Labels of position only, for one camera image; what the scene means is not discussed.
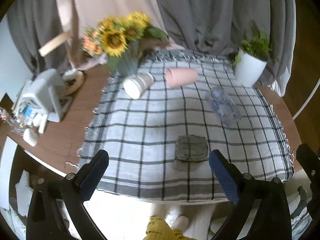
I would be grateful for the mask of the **grey curtain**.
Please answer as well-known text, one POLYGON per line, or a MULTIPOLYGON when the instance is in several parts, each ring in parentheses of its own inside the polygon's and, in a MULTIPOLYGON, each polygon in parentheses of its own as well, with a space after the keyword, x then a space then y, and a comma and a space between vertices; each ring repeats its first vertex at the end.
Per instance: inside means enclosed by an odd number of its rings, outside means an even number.
MULTIPOLYGON (((156 0, 166 43, 153 41, 141 49, 183 47, 212 54, 237 52, 242 39, 250 40, 253 26, 267 33, 272 51, 259 82, 279 96, 291 76, 296 39, 295 0, 156 0)), ((7 12, 14 44, 33 76, 49 68, 68 69, 66 50, 57 48, 45 57, 38 50, 62 33, 56 0, 16 0, 7 12)))

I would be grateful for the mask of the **brown checked paper cup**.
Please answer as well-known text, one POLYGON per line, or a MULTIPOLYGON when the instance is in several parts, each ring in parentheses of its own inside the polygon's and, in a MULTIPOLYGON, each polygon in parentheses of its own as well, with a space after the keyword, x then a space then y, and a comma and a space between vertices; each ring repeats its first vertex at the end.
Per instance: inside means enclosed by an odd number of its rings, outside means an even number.
POLYGON ((130 98, 138 99, 153 85, 154 81, 150 73, 137 73, 123 81, 123 88, 130 98))

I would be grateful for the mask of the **beige curtain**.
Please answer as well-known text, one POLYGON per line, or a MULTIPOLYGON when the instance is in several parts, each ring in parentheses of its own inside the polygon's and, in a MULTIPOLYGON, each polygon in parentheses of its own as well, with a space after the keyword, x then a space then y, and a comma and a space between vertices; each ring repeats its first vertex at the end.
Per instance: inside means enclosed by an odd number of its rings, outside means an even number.
POLYGON ((71 33, 67 55, 72 67, 88 70, 101 61, 82 50, 81 43, 87 26, 94 27, 108 16, 127 16, 142 12, 152 19, 152 25, 165 30, 165 25, 156 0, 56 0, 62 29, 71 33))

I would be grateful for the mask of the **clear blue patterned glass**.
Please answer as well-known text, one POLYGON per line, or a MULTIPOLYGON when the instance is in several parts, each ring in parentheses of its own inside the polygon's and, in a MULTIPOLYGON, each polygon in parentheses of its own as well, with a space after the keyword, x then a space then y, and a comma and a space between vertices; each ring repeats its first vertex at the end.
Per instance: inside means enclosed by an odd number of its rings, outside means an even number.
POLYGON ((222 87, 213 87, 206 94, 206 100, 212 111, 227 127, 241 120, 240 109, 222 87))

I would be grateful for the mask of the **white mini projector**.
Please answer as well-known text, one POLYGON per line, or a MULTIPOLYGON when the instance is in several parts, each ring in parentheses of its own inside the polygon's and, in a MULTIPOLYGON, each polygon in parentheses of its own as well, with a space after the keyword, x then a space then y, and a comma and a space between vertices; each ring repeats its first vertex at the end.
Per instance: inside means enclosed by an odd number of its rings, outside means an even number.
POLYGON ((22 93, 22 101, 36 113, 47 116, 47 120, 60 122, 71 104, 66 96, 66 85, 55 69, 40 73, 22 93))

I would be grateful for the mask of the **white desk lamp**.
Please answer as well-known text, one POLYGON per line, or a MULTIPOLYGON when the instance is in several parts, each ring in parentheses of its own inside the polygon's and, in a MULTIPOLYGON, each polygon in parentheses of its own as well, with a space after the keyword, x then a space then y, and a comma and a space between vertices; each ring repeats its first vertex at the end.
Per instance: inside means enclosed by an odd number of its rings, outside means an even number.
POLYGON ((39 50, 41 57, 45 57, 57 48, 63 46, 66 50, 66 62, 68 69, 64 71, 62 80, 66 85, 65 96, 74 94, 84 83, 84 73, 78 69, 78 49, 80 40, 78 37, 78 28, 74 26, 71 15, 60 15, 62 33, 45 43, 39 50))

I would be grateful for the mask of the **clear plastic water bottle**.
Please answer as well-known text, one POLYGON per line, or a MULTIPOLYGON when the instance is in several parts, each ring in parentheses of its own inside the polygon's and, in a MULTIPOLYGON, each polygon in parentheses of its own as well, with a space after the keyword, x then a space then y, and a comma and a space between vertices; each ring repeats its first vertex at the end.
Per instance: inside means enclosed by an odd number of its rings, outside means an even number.
POLYGON ((10 126, 10 130, 16 134, 23 134, 20 124, 4 108, 1 107, 1 120, 10 126))

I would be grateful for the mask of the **yellow trouser leg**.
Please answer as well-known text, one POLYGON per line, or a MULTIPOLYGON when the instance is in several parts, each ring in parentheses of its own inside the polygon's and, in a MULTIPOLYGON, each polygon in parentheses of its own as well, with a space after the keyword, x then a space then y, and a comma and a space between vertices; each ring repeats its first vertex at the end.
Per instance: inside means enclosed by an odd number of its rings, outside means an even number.
POLYGON ((184 236, 183 232, 180 229, 172 229, 163 218, 151 216, 146 227, 144 239, 177 240, 190 238, 184 236))

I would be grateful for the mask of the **grey checked tablecloth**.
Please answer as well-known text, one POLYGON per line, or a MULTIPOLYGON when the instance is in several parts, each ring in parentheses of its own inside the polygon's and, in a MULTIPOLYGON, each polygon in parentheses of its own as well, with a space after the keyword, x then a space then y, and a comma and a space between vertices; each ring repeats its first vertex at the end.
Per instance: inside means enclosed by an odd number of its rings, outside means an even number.
POLYGON ((110 159, 98 189, 149 200, 223 199, 207 161, 184 171, 174 169, 176 140, 184 135, 205 137, 209 150, 219 150, 255 179, 293 177, 289 142, 273 107, 259 89, 236 81, 229 59, 190 50, 148 51, 138 70, 155 78, 151 88, 133 100, 122 78, 111 78, 85 134, 79 165, 89 163, 99 150, 106 150, 110 159), (193 68, 198 80, 170 88, 167 68, 193 68), (206 100, 216 86, 240 109, 242 118, 232 127, 220 121, 206 100))

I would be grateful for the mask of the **white slipper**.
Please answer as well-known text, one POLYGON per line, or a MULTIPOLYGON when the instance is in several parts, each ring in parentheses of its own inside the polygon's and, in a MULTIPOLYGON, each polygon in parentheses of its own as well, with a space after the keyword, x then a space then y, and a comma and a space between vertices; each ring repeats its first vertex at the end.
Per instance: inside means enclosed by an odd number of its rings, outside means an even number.
POLYGON ((182 232, 185 232, 189 225, 189 219, 181 206, 170 206, 165 220, 172 229, 178 229, 182 232))

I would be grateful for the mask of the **white remote control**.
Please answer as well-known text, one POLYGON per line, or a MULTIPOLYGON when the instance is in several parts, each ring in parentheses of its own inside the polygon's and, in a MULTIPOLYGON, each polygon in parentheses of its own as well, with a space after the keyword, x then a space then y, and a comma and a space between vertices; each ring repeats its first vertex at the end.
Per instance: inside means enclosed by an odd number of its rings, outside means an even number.
POLYGON ((42 116, 42 119, 40 121, 40 124, 39 124, 39 129, 38 129, 38 132, 40 134, 43 134, 45 129, 46 129, 46 125, 47 125, 47 120, 48 120, 48 115, 47 114, 44 114, 42 116))

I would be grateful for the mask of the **white oval case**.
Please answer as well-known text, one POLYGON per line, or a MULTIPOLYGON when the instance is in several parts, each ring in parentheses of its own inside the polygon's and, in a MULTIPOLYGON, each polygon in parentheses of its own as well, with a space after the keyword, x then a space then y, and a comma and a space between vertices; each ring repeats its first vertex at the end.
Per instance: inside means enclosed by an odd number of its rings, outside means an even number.
POLYGON ((31 128, 27 128, 23 133, 23 140, 31 147, 35 147, 37 144, 38 135, 31 128))

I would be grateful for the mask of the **green potted plant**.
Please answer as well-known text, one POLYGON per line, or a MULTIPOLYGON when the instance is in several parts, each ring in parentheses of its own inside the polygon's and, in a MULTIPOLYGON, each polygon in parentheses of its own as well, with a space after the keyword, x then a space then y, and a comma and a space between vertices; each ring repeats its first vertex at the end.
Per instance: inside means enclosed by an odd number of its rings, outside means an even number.
POLYGON ((240 50, 247 53, 256 59, 267 62, 272 51, 269 44, 267 33, 253 26, 253 36, 250 40, 242 39, 238 44, 239 52, 235 55, 233 66, 236 66, 241 61, 240 50))

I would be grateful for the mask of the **smoky grey glass cup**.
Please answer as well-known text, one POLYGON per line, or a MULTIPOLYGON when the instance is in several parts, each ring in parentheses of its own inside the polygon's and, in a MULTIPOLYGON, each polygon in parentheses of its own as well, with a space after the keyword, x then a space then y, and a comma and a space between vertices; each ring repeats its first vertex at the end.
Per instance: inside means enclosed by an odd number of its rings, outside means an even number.
POLYGON ((175 159, 182 162, 200 163, 208 158, 208 143, 205 137, 179 136, 175 144, 175 159))

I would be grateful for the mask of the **pink cup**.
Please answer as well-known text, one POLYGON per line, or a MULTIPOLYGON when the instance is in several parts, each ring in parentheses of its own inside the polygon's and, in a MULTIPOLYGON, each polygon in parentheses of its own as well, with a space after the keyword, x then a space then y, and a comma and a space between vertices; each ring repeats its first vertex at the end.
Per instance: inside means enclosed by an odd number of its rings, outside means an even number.
POLYGON ((167 68, 165 80, 170 88, 181 87, 195 83, 198 73, 193 68, 167 68))

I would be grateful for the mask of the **ribbed green vase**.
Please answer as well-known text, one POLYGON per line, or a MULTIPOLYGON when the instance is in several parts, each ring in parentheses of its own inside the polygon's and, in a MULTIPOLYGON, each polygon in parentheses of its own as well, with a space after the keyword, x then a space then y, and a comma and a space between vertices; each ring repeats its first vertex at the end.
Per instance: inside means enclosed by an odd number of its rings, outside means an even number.
POLYGON ((139 41, 133 42, 127 46, 127 50, 120 58, 116 70, 122 77, 135 75, 139 66, 139 41))

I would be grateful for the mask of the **white plant pot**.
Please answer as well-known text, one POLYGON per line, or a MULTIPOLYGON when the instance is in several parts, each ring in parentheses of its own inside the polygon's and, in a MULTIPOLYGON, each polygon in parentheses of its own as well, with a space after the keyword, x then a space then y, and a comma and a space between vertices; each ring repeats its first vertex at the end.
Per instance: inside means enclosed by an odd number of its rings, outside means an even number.
POLYGON ((261 61, 240 49, 237 54, 234 76, 244 87, 252 87, 262 75, 266 65, 266 61, 261 61))

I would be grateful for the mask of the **sunflower bouquet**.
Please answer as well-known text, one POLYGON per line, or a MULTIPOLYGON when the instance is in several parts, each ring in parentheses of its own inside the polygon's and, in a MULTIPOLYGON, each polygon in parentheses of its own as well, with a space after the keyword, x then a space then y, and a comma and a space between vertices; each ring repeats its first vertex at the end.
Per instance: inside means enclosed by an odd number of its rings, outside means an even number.
POLYGON ((108 16, 95 27, 88 26, 82 38, 82 49, 91 57, 102 60, 110 74, 118 74, 117 64, 127 46, 144 40, 167 41, 169 35, 151 24, 151 18, 142 12, 134 11, 127 16, 108 16))

